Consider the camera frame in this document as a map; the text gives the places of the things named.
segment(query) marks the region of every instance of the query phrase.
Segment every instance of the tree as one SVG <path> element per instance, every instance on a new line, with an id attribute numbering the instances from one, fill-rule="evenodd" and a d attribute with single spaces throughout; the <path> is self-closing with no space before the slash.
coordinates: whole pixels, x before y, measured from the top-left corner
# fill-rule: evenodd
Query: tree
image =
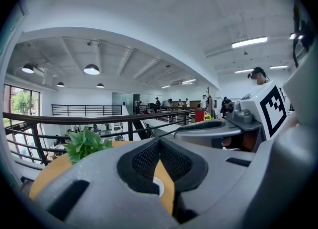
<path id="1" fill-rule="evenodd" d="M 16 113 L 29 114 L 30 94 L 27 92 L 19 91 L 11 98 L 12 110 Z"/>

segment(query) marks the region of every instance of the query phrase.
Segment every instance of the yellow tabletop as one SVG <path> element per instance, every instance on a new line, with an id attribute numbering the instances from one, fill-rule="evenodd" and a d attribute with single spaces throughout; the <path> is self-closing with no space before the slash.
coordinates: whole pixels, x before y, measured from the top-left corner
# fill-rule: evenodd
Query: yellow tabletop
<path id="1" fill-rule="evenodd" d="M 113 142 L 113 147 L 118 147 L 131 142 Z M 69 157 L 67 154 L 53 160 L 49 163 L 37 176 L 30 189 L 29 197 L 34 199 L 36 195 L 45 187 L 51 180 L 55 179 L 62 172 L 66 171 L 71 167 Z M 164 207 L 172 214 L 173 200 L 174 200 L 174 183 L 166 172 L 162 162 L 159 163 L 155 169 L 155 177 L 159 178 L 164 185 L 163 195 L 160 200 Z"/>

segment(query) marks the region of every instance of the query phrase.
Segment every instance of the window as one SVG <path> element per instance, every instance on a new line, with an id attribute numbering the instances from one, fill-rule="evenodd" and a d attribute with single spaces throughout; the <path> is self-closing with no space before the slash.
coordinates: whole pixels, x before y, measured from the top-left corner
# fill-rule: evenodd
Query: window
<path id="1" fill-rule="evenodd" d="M 3 111 L 15 114 L 24 115 L 40 115 L 40 92 L 19 88 L 11 85 L 4 85 L 3 89 Z M 4 127 L 12 127 L 16 130 L 32 133 L 30 125 L 17 120 L 3 119 Z M 41 124 L 37 124 L 37 129 L 39 134 L 42 134 Z M 8 134 L 6 136 L 7 140 L 11 140 L 20 144 L 35 146 L 34 138 L 32 136 L 25 136 L 23 134 Z M 40 140 L 42 147 L 45 147 L 44 140 Z M 21 145 L 16 145 L 7 142 L 11 151 L 27 155 L 30 157 L 40 158 L 39 153 L 36 149 L 30 149 L 29 147 L 23 147 Z M 14 157 L 23 159 L 28 162 L 41 163 L 41 161 L 36 161 L 31 158 L 23 157 L 14 153 L 11 153 Z"/>
<path id="2" fill-rule="evenodd" d="M 16 114 L 40 116 L 40 92 L 4 85 L 3 111 Z M 17 120 L 4 118 L 5 127 L 21 123 Z"/>

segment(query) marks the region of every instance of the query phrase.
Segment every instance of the fluorescent light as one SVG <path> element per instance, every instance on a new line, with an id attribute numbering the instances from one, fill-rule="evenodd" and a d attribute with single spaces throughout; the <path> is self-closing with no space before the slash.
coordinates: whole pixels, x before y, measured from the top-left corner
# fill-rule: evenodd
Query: fluorescent light
<path id="1" fill-rule="evenodd" d="M 239 71 L 235 71 L 236 74 L 239 74 L 239 73 L 244 73 L 244 72 L 252 72 L 254 70 L 254 68 L 252 69 L 245 69 L 245 70 L 239 70 Z"/>
<path id="2" fill-rule="evenodd" d="M 182 83 L 187 83 L 187 82 L 192 82 L 192 81 L 195 81 L 197 79 L 193 79 L 193 80 L 186 80 L 186 81 L 183 81 Z"/>
<path id="3" fill-rule="evenodd" d="M 250 44 L 263 43 L 263 42 L 266 42 L 266 41 L 267 41 L 267 36 L 259 37 L 259 38 L 253 38 L 253 39 L 248 39 L 248 40 L 232 43 L 232 48 L 245 46 L 245 45 L 250 45 Z"/>
<path id="4" fill-rule="evenodd" d="M 289 39 L 295 39 L 295 37 L 296 37 L 296 34 L 293 33 L 293 34 L 290 35 Z M 304 35 L 300 35 L 300 36 L 298 37 L 298 39 L 302 39 L 303 37 L 304 37 Z"/>
<path id="5" fill-rule="evenodd" d="M 288 66 L 275 66 L 275 67 L 270 67 L 269 69 L 279 69 L 279 68 L 287 68 Z"/>

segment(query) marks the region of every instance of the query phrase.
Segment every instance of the ceiling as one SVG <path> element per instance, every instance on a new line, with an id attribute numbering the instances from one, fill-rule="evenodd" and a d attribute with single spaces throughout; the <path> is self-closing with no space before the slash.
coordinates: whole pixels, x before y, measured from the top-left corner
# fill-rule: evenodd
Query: ceiling
<path id="1" fill-rule="evenodd" d="M 204 64 L 212 65 L 218 76 L 256 66 L 268 69 L 270 66 L 292 63 L 292 40 L 289 36 L 294 29 L 294 0 L 125 1 L 131 7 L 138 5 L 144 8 L 144 15 L 160 11 L 177 21 L 189 34 L 193 44 L 204 53 Z M 267 36 L 268 41 L 232 49 L 232 43 L 243 40 L 244 34 L 248 39 Z M 13 72 L 14 68 L 21 67 L 22 62 L 31 61 L 54 71 L 56 76 L 63 76 L 82 73 L 87 64 L 95 63 L 102 74 L 133 78 L 155 86 L 193 78 L 189 71 L 169 63 L 167 59 L 148 55 L 129 44 L 92 40 L 89 46 L 89 41 L 54 37 L 17 44 L 9 68 Z"/>
<path id="2" fill-rule="evenodd" d="M 96 64 L 100 74 L 122 76 L 155 86 L 165 86 L 193 79 L 186 71 L 141 50 L 109 41 L 54 37 L 16 44 L 8 72 L 19 76 L 22 66 L 33 63 L 55 77 L 88 76 L 88 64 Z"/>

